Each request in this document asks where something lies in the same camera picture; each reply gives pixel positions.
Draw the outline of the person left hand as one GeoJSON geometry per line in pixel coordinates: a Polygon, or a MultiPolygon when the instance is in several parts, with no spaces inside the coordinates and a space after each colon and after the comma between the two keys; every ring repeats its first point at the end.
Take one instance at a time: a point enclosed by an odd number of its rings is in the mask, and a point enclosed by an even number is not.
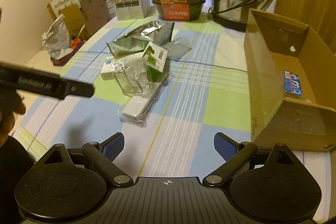
{"type": "Polygon", "coordinates": [[[23,115],[23,98],[14,90],[1,89],[1,147],[6,143],[15,125],[15,114],[23,115]]]}

